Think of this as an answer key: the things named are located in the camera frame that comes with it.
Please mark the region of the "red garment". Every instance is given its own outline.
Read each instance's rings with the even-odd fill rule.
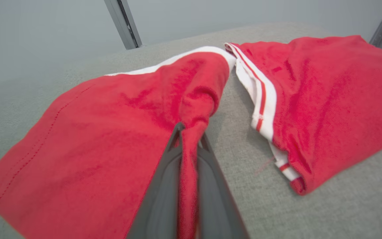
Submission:
[[[360,36],[228,43],[252,127],[300,195],[382,149],[382,50]]]
[[[29,239],[124,238],[181,121],[179,236],[193,238],[196,146],[234,63],[201,47],[65,92],[0,160],[0,215]]]

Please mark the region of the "loose thread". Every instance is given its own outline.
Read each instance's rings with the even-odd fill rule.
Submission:
[[[256,170],[254,172],[254,175],[257,176],[259,175],[273,160],[275,159],[275,157],[273,156],[272,158],[270,158],[267,162],[265,162],[258,170]]]

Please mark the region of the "white stripe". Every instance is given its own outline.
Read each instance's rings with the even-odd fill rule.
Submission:
[[[288,153],[287,151],[282,151],[279,148],[277,148],[275,145],[273,145],[271,142],[269,142],[269,146],[272,150],[273,156],[276,159],[275,165],[280,168],[282,165],[288,163]]]
[[[229,43],[225,43],[225,46],[228,50],[231,50],[237,58],[241,58],[241,55],[241,60],[245,61],[249,65],[249,67],[256,73],[257,77],[259,77],[259,79],[265,84],[266,101],[264,111],[262,114],[264,119],[259,133],[263,135],[266,139],[268,139],[268,141],[272,142],[273,120],[275,117],[277,99],[275,87],[273,86],[272,82],[270,82],[270,80],[253,64],[253,62],[251,62],[247,58],[247,56],[238,47],[235,47],[234,45]]]
[[[248,94],[250,94],[251,100],[253,101],[254,111],[250,125],[253,129],[256,129],[259,121],[260,103],[262,99],[261,83],[258,79],[256,79],[241,59],[237,59],[237,63],[235,64],[235,72],[238,76],[238,80],[240,80],[244,88],[246,88]]]
[[[288,167],[288,168],[282,170],[282,173],[290,181],[293,181],[293,180],[295,180],[295,179],[300,177],[300,175],[293,168],[291,168],[291,167]]]
[[[199,47],[197,49],[190,50],[190,51],[187,51],[185,53],[173,56],[173,57],[161,62],[160,64],[157,64],[154,66],[150,66],[150,67],[135,70],[135,71],[107,74],[106,76],[116,76],[119,74],[138,75],[138,74],[153,73],[158,68],[160,68],[164,65],[170,65],[170,64],[176,62],[177,60],[181,59],[184,56],[190,55],[192,53],[197,53],[197,52],[212,52],[212,53],[217,53],[217,54],[223,56],[223,58],[226,60],[228,66],[229,66],[229,72],[231,72],[232,68],[234,67],[235,61],[236,61],[236,58],[234,56],[232,56],[231,54],[227,53],[225,50],[222,50],[222,49],[220,49],[218,47],[214,47],[214,46],[204,46],[204,47]]]

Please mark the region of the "gray tabletop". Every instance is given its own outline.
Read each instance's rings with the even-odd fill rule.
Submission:
[[[267,23],[83,60],[0,84],[0,158],[49,104],[85,80],[155,65],[204,45],[326,37],[297,23]],[[382,238],[382,151],[309,195],[296,195],[273,163],[267,141],[250,127],[253,103],[233,72],[206,130],[252,238]],[[21,238],[0,217],[0,239]]]

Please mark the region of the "gray wall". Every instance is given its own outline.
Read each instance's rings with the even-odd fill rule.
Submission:
[[[0,0],[0,82],[121,50],[103,0]]]
[[[370,40],[382,0],[129,0],[143,44],[272,21],[297,21]]]

